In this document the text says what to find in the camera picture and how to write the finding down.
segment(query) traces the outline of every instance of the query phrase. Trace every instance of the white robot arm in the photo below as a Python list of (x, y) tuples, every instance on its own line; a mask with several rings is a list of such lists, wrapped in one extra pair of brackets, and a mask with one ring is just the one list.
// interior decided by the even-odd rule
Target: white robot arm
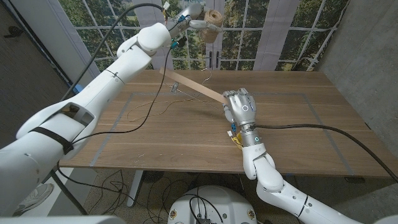
[(118, 59), (83, 91), (28, 119), (18, 130), (17, 140), (0, 150), (0, 216), (12, 215), (60, 159), (71, 159), (79, 153), (88, 138), (76, 139), (93, 132), (102, 112), (122, 87), (150, 64), (159, 48), (169, 46), (207, 10), (194, 4), (166, 26), (156, 23), (143, 28), (120, 46)]
[(307, 224), (359, 223), (299, 191), (282, 178), (254, 128), (256, 102), (246, 89), (226, 91), (224, 96), (229, 102), (224, 105), (226, 118), (241, 128), (244, 171), (249, 179), (257, 178), (256, 191), (261, 200), (290, 212)]

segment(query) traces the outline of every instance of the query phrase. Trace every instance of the spool of string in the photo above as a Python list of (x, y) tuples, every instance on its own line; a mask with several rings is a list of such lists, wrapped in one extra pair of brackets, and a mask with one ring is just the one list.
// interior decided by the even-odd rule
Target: spool of string
[[(204, 20), (218, 27), (223, 25), (223, 16), (217, 10), (209, 10), (205, 14)], [(213, 43), (217, 38), (217, 32), (209, 29), (203, 29), (199, 32), (200, 38), (205, 43)]]

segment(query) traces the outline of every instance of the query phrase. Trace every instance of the trees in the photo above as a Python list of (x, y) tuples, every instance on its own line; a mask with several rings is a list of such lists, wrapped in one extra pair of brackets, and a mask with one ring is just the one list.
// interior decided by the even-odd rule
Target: trees
[[(88, 14), (87, 8), (81, 0), (59, 0), (63, 10), (69, 17), (70, 21), (75, 27), (81, 26), (94, 26), (94, 22)], [(99, 26), (111, 26), (117, 18), (113, 16), (111, 8), (106, 0), (86, 0), (88, 7)], [(122, 0), (110, 0), (113, 11), (116, 15), (120, 15), (126, 10), (132, 3), (123, 3)], [(134, 11), (129, 12), (127, 17), (121, 20), (122, 26), (133, 26), (139, 27), (139, 23)], [(101, 42), (100, 32), (105, 35), (107, 29), (78, 29), (77, 32), (85, 43), (90, 54), (93, 54), (98, 44)], [(126, 38), (130, 38), (137, 34), (138, 30), (123, 30), (123, 34)], [(123, 43), (123, 37), (119, 29), (112, 31), (111, 35), (106, 41), (112, 54), (115, 56), (118, 47)], [(110, 57), (112, 56), (105, 45), (102, 46), (100, 52), (96, 58)], [(113, 59), (97, 60), (95, 63), (100, 71), (104, 70), (107, 66), (111, 65)]]
[[(327, 0), (315, 27), (322, 29), (333, 27), (338, 21), (341, 11), (347, 4), (347, 1), (348, 0)], [(321, 0), (301, 0), (291, 27), (311, 28), (315, 22), (321, 3)], [(328, 30), (324, 32), (312, 32), (307, 47), (303, 50), (305, 42), (310, 35), (310, 31), (290, 30), (287, 34), (284, 48), (279, 59), (299, 60), (295, 66), (295, 70), (307, 70), (311, 62), (305, 59), (305, 57), (315, 58), (328, 34)], [(322, 55), (323, 54), (320, 54), (320, 56), (315, 59), (320, 60)], [(293, 66), (291, 63), (278, 63), (276, 70), (291, 70), (292, 68)]]
[[(81, 0), (59, 1), (74, 26), (89, 27), (95, 25)], [(93, 17), (99, 26), (110, 26), (127, 7), (132, 5), (131, 1), (126, 0), (109, 1), (115, 16), (113, 16), (107, 0), (86, 0)], [(347, 1), (348, 0), (326, 0), (315, 27), (320, 29), (333, 27), (338, 21), (341, 10), (346, 5)], [(168, 9), (168, 13), (171, 16), (175, 16), (182, 10), (183, 5), (187, 7), (189, 4), (197, 2), (204, 2), (204, 0), (169, 0), (170, 7)], [(311, 28), (321, 3), (322, 0), (301, 0), (291, 26)], [(262, 28), (266, 18), (268, 5), (269, 0), (249, 0), (246, 20), (244, 22), (246, 1), (225, 1), (224, 28), (234, 28), (238, 30), (226, 30), (223, 33), (223, 48), (220, 57), (234, 61), (220, 62), (221, 69), (235, 70), (236, 64), (238, 64), (238, 70), (252, 70), (262, 31), (243, 30), (243, 25), (247, 29)], [(129, 12), (127, 17), (123, 18), (120, 23), (122, 26), (139, 27), (134, 11)], [(107, 29), (78, 29), (81, 39), (84, 41), (91, 54), (101, 41), (100, 32), (104, 35), (107, 32)], [(125, 38), (128, 39), (136, 35), (139, 32), (139, 29), (123, 29), (122, 32)], [(291, 62), (279, 62), (276, 70), (290, 70), (294, 65), (297, 70), (306, 70), (308, 68), (310, 61), (307, 59), (301, 59), (303, 57), (314, 58), (324, 43), (329, 31), (314, 31), (311, 35), (310, 33), (310, 31), (306, 30), (290, 30), (288, 32), (280, 60), (299, 60), (299, 62), (296, 65)], [(172, 57), (177, 58), (174, 59), (174, 67), (176, 69), (188, 69), (189, 67), (191, 69), (202, 69), (203, 62), (201, 60), (206, 55), (206, 45), (200, 40), (198, 37), (198, 31), (196, 30), (188, 30), (186, 36), (188, 48), (185, 45), (182, 48), (176, 48), (171, 52)], [(306, 48), (304, 49), (308, 37), (310, 38)], [(116, 51), (122, 42), (123, 37), (121, 30), (115, 29), (106, 41), (110, 51), (106, 46), (103, 46), (97, 55), (97, 58), (110, 57), (112, 54), (116, 55)], [(322, 55), (323, 51), (320, 52), (318, 60), (321, 59)], [(188, 58), (194, 58), (197, 60), (188, 61)], [(108, 59), (104, 62), (97, 60), (96, 63), (99, 68), (103, 68), (103, 66), (111, 61), (112, 60)]]

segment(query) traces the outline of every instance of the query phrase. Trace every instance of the table surface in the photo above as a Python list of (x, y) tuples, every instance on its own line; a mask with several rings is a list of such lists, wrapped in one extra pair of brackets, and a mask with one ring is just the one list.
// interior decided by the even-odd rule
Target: table surface
[[(177, 72), (198, 83), (210, 76), (209, 71)], [(103, 113), (95, 132), (138, 127), (161, 79), (158, 70), (146, 70), (126, 84)], [(174, 81), (166, 77), (165, 83), (173, 85)], [(245, 87), (256, 100), (257, 124), (313, 123), (347, 131), (398, 174), (397, 159), (323, 73), (213, 71), (204, 85), (218, 93)], [(242, 152), (227, 135), (231, 125), (225, 119), (221, 103), (183, 85), (178, 89), (180, 91), (171, 93), (170, 87), (163, 85), (151, 114), (164, 113), (150, 116), (142, 128), (128, 134), (93, 136), (77, 156), (61, 161), (60, 165), (244, 172)], [(188, 101), (191, 97), (181, 91), (201, 101)], [(369, 154), (339, 133), (311, 128), (260, 129), (259, 133), (282, 174), (388, 176)]]

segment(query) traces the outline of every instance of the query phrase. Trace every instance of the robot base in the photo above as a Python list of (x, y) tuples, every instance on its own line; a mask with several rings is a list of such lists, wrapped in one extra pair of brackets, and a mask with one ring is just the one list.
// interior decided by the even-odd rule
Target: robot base
[(189, 206), (191, 198), (196, 195), (209, 201), (220, 213), (220, 215), (218, 215), (217, 211), (208, 202), (206, 202), (206, 200), (202, 201), (200, 198), (192, 199), (192, 210), (203, 224), (257, 223), (253, 207), (244, 197), (226, 187), (208, 185), (192, 189), (185, 193), (183, 196), (181, 196), (179, 199), (177, 199), (170, 209), (168, 217), (169, 224), (196, 223), (196, 220), (193, 217)]

